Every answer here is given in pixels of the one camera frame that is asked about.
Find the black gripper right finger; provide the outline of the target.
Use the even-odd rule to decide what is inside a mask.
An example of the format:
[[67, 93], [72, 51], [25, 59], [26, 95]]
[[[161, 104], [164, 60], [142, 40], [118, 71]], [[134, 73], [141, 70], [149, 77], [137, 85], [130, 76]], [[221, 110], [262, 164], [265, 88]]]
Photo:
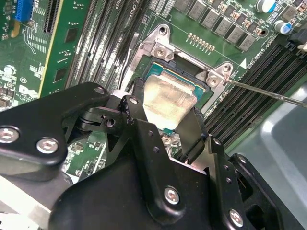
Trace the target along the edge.
[[210, 222], [215, 230], [296, 230], [297, 219], [242, 155], [228, 157], [193, 107], [180, 122], [180, 161], [209, 177]]

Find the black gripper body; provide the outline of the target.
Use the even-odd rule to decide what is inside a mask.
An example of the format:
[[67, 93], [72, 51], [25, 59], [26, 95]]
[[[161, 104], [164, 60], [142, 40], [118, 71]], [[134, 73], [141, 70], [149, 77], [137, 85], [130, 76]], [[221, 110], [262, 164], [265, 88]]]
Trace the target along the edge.
[[51, 230], [211, 230], [209, 178], [169, 159], [163, 142], [128, 143], [113, 164], [67, 189]]

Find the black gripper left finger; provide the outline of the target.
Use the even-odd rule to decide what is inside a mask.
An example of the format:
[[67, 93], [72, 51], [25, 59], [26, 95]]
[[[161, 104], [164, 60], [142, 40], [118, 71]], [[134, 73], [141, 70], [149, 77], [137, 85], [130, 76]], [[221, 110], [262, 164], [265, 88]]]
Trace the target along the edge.
[[128, 143], [161, 141], [139, 99], [118, 99], [87, 82], [0, 114], [0, 173], [36, 182], [54, 179], [68, 145], [92, 131], [108, 134], [111, 142], [105, 167], [125, 154]]

